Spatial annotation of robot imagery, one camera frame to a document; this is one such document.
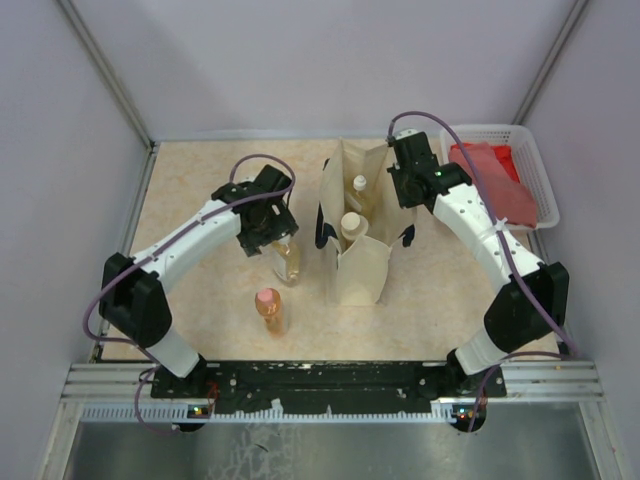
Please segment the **clear yellow bottle white cap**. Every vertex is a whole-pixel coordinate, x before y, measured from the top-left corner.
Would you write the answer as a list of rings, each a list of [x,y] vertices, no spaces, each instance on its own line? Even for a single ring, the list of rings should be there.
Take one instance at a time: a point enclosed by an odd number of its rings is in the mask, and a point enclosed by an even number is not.
[[[370,220],[373,216],[375,197],[371,185],[362,174],[357,175],[345,190],[346,207]]]

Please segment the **orange bottle pink cap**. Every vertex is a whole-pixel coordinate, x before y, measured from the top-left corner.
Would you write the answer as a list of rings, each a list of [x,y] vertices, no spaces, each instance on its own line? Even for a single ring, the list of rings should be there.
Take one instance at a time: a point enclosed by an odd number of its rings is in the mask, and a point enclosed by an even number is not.
[[[255,306],[264,320],[268,333],[281,337],[288,330],[288,317],[280,293],[274,288],[264,288],[255,295]]]

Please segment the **white opaque lotion bottle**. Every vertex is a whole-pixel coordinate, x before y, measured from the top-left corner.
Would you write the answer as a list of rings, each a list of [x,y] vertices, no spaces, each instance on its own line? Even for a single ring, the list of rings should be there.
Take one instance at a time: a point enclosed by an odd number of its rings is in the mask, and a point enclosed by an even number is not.
[[[344,238],[345,249],[348,250],[357,239],[367,234],[369,222],[363,215],[356,212],[348,212],[341,218],[340,229]]]

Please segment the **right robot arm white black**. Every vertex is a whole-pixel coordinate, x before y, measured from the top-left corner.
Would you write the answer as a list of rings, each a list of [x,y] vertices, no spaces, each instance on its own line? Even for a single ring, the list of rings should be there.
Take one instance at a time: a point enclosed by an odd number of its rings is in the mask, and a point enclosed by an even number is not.
[[[456,163],[439,164],[425,133],[406,130],[388,136],[387,142],[395,154],[388,171],[400,206],[423,205],[444,223],[483,267],[496,292],[480,329],[447,356],[448,387],[470,395],[489,368],[562,329],[569,274],[559,262],[544,263],[492,221],[468,173]]]

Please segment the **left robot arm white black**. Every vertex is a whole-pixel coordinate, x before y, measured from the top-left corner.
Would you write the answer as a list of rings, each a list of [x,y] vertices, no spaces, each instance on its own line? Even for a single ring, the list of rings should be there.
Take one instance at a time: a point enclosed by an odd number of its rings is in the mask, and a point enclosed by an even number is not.
[[[237,240],[247,256],[293,236],[298,225],[287,197],[296,182],[285,162],[270,156],[250,180],[229,180],[183,225],[146,249],[115,253],[104,264],[102,288],[89,307],[129,343],[166,369],[176,389],[194,397],[208,384],[205,360],[176,330],[167,299],[206,255]]]

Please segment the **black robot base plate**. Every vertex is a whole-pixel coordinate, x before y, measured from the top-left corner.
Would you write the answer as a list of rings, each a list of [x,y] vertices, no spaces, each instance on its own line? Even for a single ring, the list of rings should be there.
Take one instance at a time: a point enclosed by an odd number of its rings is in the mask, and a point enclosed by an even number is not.
[[[483,409],[487,400],[507,394],[501,370],[481,374],[475,389],[452,388],[446,363],[420,361],[205,362],[185,379],[160,368],[151,382],[154,399],[202,399],[192,417],[265,413],[276,405],[293,415],[430,414],[432,406],[455,400],[453,421],[464,431],[479,429],[485,413],[473,415],[461,404],[468,399]]]

